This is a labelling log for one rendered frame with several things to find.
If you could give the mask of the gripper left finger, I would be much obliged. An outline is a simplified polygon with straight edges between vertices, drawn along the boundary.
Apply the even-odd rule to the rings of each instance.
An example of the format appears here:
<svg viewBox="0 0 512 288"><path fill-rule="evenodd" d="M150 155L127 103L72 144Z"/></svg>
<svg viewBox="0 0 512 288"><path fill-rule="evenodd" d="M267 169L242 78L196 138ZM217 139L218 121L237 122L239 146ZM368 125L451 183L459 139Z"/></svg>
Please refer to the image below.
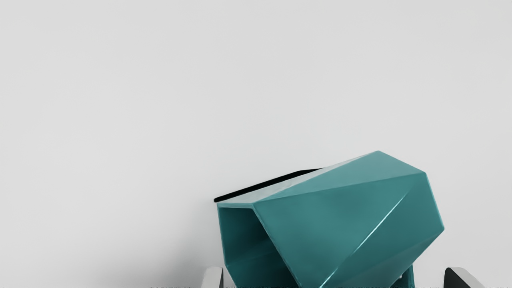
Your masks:
<svg viewBox="0 0 512 288"><path fill-rule="evenodd" d="M200 288L224 288L224 270L222 267L208 267L203 275Z"/></svg>

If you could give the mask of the teal faceted mug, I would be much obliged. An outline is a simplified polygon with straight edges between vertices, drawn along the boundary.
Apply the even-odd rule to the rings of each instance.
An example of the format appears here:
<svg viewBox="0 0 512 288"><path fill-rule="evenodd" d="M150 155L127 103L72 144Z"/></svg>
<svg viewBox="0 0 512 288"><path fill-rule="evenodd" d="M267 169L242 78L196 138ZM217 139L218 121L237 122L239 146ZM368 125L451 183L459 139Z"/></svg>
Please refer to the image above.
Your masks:
<svg viewBox="0 0 512 288"><path fill-rule="evenodd" d="M381 151L214 202L237 288L391 288L444 231L426 172Z"/></svg>

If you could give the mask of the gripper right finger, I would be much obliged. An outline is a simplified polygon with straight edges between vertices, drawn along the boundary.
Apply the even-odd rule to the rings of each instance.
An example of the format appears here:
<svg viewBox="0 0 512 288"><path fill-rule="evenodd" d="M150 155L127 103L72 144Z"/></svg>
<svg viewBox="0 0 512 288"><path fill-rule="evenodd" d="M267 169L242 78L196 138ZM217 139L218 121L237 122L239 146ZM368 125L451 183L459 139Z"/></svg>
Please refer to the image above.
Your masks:
<svg viewBox="0 0 512 288"><path fill-rule="evenodd" d="M485 285L462 267L448 267L444 272L443 288L485 288Z"/></svg>

